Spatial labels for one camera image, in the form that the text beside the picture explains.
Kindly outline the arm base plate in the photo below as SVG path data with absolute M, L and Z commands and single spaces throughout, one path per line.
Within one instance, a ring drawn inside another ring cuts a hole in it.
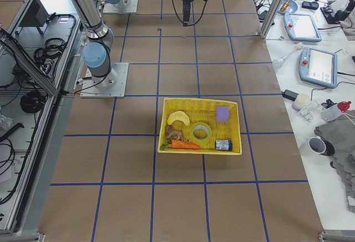
M 84 90 L 80 92 L 83 98 L 123 98 L 125 96 L 126 81 L 128 77 L 129 63 L 114 62 L 111 63 L 111 72 L 100 84 L 96 77 L 85 80 Z
M 138 0 L 120 0 L 118 4 L 106 2 L 103 7 L 104 14 L 129 14 L 136 13 Z

